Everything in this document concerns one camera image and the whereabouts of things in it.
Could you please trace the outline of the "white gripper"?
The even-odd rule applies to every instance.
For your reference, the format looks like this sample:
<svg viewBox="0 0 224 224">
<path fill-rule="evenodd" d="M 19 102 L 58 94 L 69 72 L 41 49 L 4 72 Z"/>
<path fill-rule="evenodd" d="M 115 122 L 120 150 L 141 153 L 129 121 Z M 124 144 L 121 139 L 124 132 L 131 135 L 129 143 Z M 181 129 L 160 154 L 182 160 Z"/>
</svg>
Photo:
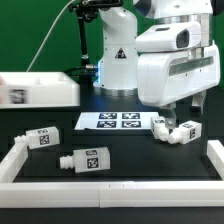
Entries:
<svg viewBox="0 0 224 224">
<path fill-rule="evenodd" d="M 220 81 L 219 50 L 215 44 L 204 49 L 202 58 L 189 59 L 188 56 L 189 51 L 148 53 L 138 60 L 138 97 L 144 105 L 163 106 L 167 128 L 176 127 L 176 104 L 173 102 L 195 94 L 190 114 L 200 117 L 206 99 L 204 90 Z"/>
</svg>

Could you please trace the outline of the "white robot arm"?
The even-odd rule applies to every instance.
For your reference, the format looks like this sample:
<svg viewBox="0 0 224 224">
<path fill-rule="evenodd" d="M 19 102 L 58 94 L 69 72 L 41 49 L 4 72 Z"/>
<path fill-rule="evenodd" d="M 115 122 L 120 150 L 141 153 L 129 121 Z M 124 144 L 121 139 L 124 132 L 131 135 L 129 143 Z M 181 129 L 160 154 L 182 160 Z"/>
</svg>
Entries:
<svg viewBox="0 0 224 224">
<path fill-rule="evenodd" d="M 170 111 L 191 96 L 202 110 L 205 91 L 220 81 L 211 0 L 133 0 L 133 6 L 154 20 L 142 34 L 128 10 L 100 11 L 104 53 L 94 87 L 113 96 L 137 94 L 142 104 Z"/>
</svg>

